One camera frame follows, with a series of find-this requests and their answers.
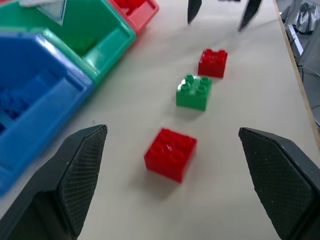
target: floor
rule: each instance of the floor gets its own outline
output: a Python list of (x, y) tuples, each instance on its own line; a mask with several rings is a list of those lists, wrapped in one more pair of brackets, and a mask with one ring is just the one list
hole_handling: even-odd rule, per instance
[[(286, 7), (288, 7), (292, 0), (276, 0), (279, 12), (283, 12)], [(300, 35), (299, 40), (303, 47), (308, 43), (308, 35)], [(315, 51), (314, 56), (311, 57), (309, 63), (306, 64), (306, 68), (311, 69), (317, 73), (320, 73), (320, 46), (317, 51)], [(320, 76), (316, 73), (303, 69), (299, 69), (301, 79), (303, 81), (304, 89), (308, 97), (312, 112), (314, 115), (314, 120), (320, 127)]]

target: red plastic bin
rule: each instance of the red plastic bin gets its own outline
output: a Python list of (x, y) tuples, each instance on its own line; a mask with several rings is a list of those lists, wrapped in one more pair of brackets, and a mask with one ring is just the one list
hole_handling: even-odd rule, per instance
[(154, 15), (159, 5), (154, 0), (108, 0), (116, 11), (139, 35)]

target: green lego brick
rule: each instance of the green lego brick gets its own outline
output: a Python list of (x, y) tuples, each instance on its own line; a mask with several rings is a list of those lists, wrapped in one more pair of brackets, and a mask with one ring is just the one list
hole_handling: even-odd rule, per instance
[(212, 80), (207, 76), (186, 75), (176, 90), (176, 105), (206, 110)]

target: table surface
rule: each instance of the table surface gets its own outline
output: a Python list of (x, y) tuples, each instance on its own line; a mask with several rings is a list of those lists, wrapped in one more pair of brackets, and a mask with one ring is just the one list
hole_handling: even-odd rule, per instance
[[(66, 126), (54, 145), (0, 199), (0, 217), (64, 137), (107, 124), (98, 183), (79, 240), (278, 240), (248, 170), (240, 127), (293, 140), (318, 166), (319, 152), (272, 0), (237, 32), (245, 1), (205, 0), (187, 25), (187, 0), (158, 0), (145, 33)], [(178, 84), (197, 73), (205, 48), (228, 52), (205, 112), (176, 107)], [(161, 127), (198, 139), (183, 184), (146, 170)]]

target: textured rubber pad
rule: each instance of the textured rubber pad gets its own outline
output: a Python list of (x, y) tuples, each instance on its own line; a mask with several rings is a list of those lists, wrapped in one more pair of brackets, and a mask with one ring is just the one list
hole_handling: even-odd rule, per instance
[(60, 202), (76, 237), (81, 233), (96, 189), (105, 138), (101, 129), (83, 141), (58, 187)]
[(296, 231), (317, 202), (313, 186), (275, 141), (240, 130), (254, 189), (282, 240)]

